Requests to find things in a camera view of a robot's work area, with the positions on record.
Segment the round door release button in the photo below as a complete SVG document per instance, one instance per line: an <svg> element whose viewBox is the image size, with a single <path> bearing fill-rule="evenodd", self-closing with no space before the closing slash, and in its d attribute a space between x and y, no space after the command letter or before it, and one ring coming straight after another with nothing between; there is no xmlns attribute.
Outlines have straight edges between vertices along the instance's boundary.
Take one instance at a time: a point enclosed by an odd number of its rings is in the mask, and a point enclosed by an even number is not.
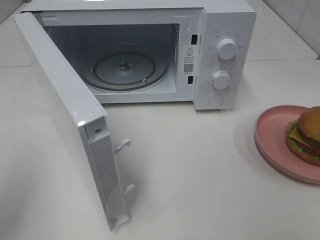
<svg viewBox="0 0 320 240"><path fill-rule="evenodd" d="M224 101L224 97L221 94L213 94L208 98L208 104L213 107L221 106Z"/></svg>

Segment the white microwave knob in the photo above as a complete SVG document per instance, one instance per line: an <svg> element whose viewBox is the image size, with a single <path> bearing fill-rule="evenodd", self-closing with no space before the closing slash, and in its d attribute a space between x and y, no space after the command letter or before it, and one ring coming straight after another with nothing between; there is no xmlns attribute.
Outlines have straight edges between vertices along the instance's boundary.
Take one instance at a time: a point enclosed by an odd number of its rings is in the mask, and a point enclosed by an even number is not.
<svg viewBox="0 0 320 240"><path fill-rule="evenodd" d="M217 55L223 60L229 60L236 56L238 51L237 40L231 36L221 39L216 44Z"/></svg>
<svg viewBox="0 0 320 240"><path fill-rule="evenodd" d="M226 71L217 71L211 77L215 89L222 90L230 85L231 77Z"/></svg>

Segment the white microwave door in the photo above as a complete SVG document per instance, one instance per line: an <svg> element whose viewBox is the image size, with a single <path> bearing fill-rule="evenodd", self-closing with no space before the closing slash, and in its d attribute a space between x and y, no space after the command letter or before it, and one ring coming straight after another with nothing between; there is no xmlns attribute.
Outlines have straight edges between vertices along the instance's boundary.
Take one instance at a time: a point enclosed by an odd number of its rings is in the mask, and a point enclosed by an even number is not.
<svg viewBox="0 0 320 240"><path fill-rule="evenodd" d="M14 17L31 66L51 115L76 161L95 182L111 231L130 219L134 184L122 187L115 155L129 147L124 139L113 144L107 112L60 52L43 24L30 13Z"/></svg>

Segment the pink round plate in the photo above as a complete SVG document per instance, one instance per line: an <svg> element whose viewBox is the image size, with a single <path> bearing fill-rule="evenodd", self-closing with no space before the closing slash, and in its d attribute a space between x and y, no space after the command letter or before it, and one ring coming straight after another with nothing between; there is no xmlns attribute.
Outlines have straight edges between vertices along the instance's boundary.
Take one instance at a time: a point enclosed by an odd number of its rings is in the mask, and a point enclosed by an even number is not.
<svg viewBox="0 0 320 240"><path fill-rule="evenodd" d="M287 126L307 110L298 105L278 105L262 112L255 122L254 141L261 156L275 169L296 180L320 183L320 167L296 156L287 146Z"/></svg>

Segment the burger with sesame bun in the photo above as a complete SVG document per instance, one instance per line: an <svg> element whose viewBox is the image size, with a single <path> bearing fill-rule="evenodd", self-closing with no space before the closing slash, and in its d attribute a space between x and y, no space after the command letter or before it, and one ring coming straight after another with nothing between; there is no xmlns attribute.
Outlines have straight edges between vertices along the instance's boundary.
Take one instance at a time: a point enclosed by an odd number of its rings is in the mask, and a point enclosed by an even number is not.
<svg viewBox="0 0 320 240"><path fill-rule="evenodd" d="M286 145L303 161L320 164L320 107L304 111L299 118L289 122L286 131Z"/></svg>

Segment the glass microwave turntable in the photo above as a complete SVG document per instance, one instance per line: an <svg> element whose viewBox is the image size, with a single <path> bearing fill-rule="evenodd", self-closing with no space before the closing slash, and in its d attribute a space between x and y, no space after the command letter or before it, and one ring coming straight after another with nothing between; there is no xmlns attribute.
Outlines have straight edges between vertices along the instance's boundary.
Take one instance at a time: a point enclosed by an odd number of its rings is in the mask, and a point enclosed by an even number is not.
<svg viewBox="0 0 320 240"><path fill-rule="evenodd" d="M127 92L146 88L168 72L169 60L161 48L121 43L89 52L79 67L82 79L99 90Z"/></svg>

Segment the warning label sticker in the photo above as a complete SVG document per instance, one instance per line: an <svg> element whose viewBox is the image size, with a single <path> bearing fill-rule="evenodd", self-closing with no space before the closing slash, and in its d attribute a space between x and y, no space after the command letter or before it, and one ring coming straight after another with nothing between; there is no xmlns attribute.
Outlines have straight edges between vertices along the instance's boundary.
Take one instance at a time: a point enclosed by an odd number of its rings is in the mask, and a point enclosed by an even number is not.
<svg viewBox="0 0 320 240"><path fill-rule="evenodd" d="M193 74L196 68L196 49L193 45L183 47L182 73Z"/></svg>

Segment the white microwave oven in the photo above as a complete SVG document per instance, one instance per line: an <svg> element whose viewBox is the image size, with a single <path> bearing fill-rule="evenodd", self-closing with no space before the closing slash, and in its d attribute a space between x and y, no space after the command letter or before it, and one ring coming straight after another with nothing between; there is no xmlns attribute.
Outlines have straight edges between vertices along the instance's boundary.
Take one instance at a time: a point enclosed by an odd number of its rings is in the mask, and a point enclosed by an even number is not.
<svg viewBox="0 0 320 240"><path fill-rule="evenodd" d="M34 0L31 13L81 77L81 61L91 51L114 44L161 48L169 68L158 82L131 91L106 91L82 81L102 104L191 102L196 110L231 109L250 45L256 12L244 0ZM218 56L217 43L236 39L237 54ZM183 73L184 46L196 49L195 70ZM229 74L228 87L216 89L212 76ZM223 103L208 104L211 95Z"/></svg>

